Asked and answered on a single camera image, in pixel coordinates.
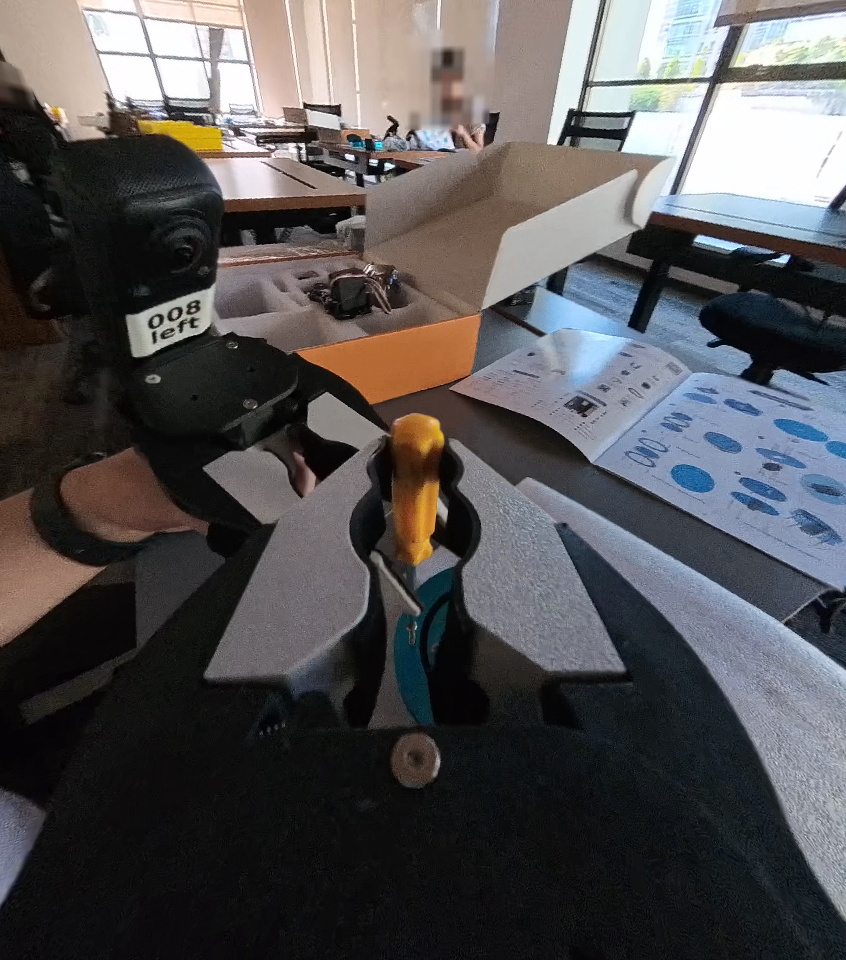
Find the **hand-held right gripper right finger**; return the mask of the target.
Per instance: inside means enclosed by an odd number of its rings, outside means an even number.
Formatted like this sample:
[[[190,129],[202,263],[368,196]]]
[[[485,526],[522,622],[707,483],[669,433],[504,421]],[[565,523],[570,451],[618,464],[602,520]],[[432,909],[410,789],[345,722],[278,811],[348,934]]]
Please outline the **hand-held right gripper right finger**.
[[[456,564],[438,642],[438,723],[481,724],[560,684],[626,680],[549,514],[457,439],[440,483],[438,543]]]

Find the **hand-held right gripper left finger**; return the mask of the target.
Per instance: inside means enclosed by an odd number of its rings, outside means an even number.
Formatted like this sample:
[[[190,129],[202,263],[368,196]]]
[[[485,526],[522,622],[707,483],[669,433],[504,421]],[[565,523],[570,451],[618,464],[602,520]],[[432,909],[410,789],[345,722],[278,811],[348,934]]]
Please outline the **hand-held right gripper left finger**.
[[[386,657],[385,533],[376,438],[276,523],[206,668],[206,682],[324,694],[354,726],[376,710]]]

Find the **yellow handled screwdriver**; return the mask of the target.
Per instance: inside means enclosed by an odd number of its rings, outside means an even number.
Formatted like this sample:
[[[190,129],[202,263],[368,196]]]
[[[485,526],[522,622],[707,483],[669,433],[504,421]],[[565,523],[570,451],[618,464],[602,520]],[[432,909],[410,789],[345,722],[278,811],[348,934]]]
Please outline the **yellow handled screwdriver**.
[[[393,559],[412,591],[417,587],[419,565],[432,553],[444,444],[440,422],[431,415],[406,414],[392,423],[389,453]]]

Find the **blue round metal turntable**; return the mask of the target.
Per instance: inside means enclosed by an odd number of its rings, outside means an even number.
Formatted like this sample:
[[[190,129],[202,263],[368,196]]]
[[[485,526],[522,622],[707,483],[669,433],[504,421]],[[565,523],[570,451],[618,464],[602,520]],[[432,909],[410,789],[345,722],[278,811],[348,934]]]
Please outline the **blue round metal turntable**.
[[[447,630],[454,580],[452,567],[430,575],[419,585],[421,611],[400,614],[393,632],[397,688],[412,719],[424,726],[434,723],[429,680]],[[415,647],[406,642],[406,628],[411,619],[417,622]]]

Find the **dark grey desk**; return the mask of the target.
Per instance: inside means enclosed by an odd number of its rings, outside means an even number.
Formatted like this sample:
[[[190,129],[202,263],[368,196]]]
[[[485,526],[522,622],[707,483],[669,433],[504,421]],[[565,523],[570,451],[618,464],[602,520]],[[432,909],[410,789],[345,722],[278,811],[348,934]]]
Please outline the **dark grey desk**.
[[[385,533],[377,547],[394,561],[389,554],[394,548],[389,438],[377,460],[385,516]],[[464,439],[475,441],[477,449],[471,451],[556,522],[627,678],[562,683],[545,700],[518,702],[487,722],[439,724],[437,655],[429,680],[434,723],[419,724],[403,703],[393,664],[393,632],[405,612],[380,577],[387,646],[369,727],[550,722],[601,730],[619,727],[622,721],[637,722],[642,715],[661,716],[666,730],[686,720],[693,731],[702,730],[710,716],[753,729],[759,724],[821,728],[846,721],[846,670],[760,608],[570,498],[580,491],[582,468],[571,463],[569,452],[556,453],[556,441],[543,439],[540,427],[504,427],[502,414],[474,415],[464,423]],[[214,684],[204,678],[273,532],[273,522],[259,523],[245,536],[222,530],[225,547],[232,538],[248,546],[240,546],[236,558],[153,637],[154,648],[188,644],[191,688],[230,698],[236,690],[260,690],[290,704],[315,697],[345,716],[324,694],[295,700],[276,687]]]

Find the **grey foam box insert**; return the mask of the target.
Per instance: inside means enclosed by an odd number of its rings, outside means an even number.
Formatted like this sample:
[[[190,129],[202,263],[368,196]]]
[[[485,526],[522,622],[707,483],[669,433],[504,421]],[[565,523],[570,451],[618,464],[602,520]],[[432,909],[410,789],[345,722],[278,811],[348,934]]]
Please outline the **grey foam box insert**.
[[[215,328],[220,334],[263,339],[289,354],[425,327],[473,312],[458,297],[426,290],[405,273],[388,314],[373,306],[367,315],[333,318],[309,298],[311,289],[326,282],[330,273],[361,267],[363,263],[352,256],[220,267],[214,294]]]

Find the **printed instruction manual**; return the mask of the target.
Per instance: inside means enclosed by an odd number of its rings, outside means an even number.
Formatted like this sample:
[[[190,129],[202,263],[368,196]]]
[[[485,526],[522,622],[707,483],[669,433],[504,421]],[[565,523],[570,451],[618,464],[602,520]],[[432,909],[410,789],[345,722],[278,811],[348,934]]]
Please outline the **printed instruction manual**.
[[[846,583],[846,414],[564,328],[453,385],[818,582]]]

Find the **wooden office table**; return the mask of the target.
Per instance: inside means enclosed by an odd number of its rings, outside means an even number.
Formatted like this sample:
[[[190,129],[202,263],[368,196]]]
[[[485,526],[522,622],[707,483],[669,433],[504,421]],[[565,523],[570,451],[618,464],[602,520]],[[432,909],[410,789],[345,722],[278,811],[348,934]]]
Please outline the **wooden office table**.
[[[227,156],[206,159],[224,198],[224,247],[277,241],[279,229],[310,227],[321,234],[365,211],[365,190],[296,160]]]
[[[846,211],[731,194],[657,202],[627,252],[649,261],[629,327],[644,332],[677,268],[846,318]]]

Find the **white foam sheet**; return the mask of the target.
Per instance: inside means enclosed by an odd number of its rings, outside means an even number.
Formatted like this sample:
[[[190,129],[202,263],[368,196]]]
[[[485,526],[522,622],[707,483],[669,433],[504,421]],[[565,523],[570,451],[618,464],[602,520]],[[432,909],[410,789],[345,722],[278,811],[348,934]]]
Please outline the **white foam sheet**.
[[[461,458],[395,877],[431,958],[846,958],[846,672],[597,514]]]

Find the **yellow storage bins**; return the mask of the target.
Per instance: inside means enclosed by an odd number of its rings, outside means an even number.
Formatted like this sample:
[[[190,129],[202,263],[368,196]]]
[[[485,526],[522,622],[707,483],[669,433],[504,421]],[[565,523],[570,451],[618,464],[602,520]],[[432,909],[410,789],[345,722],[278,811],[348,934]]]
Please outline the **yellow storage bins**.
[[[201,126],[191,121],[139,119],[140,133],[147,136],[166,136],[178,140],[195,152],[221,152],[222,130],[216,126]]]

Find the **person's dark trousers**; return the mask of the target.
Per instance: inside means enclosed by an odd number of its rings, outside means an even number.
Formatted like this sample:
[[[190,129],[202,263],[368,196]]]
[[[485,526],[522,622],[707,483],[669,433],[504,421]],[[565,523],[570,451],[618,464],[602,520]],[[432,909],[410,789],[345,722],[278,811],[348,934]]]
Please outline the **person's dark trousers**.
[[[0,787],[42,803],[137,648],[131,582],[82,588],[0,648]]]

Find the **paned window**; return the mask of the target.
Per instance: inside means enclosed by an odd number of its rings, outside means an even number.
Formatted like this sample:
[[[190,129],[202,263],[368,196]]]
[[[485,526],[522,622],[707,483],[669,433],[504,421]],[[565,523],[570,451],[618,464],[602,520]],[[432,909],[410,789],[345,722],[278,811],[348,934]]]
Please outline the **paned window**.
[[[164,114],[255,114],[241,1],[79,1],[109,92]]]

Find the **dark blue stool chair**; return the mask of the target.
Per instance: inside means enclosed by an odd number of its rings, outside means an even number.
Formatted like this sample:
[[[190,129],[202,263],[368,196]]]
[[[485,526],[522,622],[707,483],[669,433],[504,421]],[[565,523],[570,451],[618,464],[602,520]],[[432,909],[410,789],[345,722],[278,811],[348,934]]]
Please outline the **dark blue stool chair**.
[[[814,318],[803,306],[748,291],[716,297],[698,319],[713,335],[709,348],[728,346],[749,357],[740,377],[756,385],[769,385],[777,371],[813,382],[846,371],[846,320]]]

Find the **black slatted chair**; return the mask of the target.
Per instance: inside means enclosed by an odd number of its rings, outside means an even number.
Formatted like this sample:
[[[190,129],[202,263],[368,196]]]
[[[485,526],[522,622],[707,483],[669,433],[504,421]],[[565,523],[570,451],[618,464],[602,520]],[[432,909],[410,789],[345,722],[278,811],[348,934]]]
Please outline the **black slatted chair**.
[[[567,110],[557,146],[621,152],[635,111]]]

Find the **large glass window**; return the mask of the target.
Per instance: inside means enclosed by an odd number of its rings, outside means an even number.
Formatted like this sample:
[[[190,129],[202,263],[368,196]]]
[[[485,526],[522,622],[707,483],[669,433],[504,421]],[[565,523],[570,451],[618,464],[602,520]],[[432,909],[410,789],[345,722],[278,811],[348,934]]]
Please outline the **large glass window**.
[[[632,114],[622,150],[664,192],[824,207],[846,183],[846,3],[720,21],[722,2],[600,2],[578,101]]]

